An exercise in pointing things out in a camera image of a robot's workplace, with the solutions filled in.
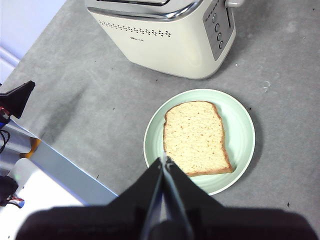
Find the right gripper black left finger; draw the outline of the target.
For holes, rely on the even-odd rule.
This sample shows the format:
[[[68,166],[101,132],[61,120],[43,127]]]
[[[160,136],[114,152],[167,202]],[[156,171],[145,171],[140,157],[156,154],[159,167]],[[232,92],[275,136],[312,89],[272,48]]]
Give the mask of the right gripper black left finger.
[[[162,162],[157,158],[125,192],[107,205],[54,207],[30,215],[18,240],[162,240],[159,220]]]

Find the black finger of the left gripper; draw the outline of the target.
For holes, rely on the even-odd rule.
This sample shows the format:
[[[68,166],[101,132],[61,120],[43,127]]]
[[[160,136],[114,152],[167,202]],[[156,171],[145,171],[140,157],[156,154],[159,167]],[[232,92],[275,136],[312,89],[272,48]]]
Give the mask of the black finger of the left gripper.
[[[28,81],[12,90],[0,94],[0,106],[9,116],[20,119],[31,92],[35,88],[34,81]]]

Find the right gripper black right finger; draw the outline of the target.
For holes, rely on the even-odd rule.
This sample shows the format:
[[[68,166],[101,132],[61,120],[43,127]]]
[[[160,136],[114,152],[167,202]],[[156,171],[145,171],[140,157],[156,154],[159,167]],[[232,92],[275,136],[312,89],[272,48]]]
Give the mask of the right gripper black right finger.
[[[268,208],[225,207],[199,188],[169,158],[164,177],[177,218],[164,222],[168,240],[316,240],[314,229],[297,213]]]

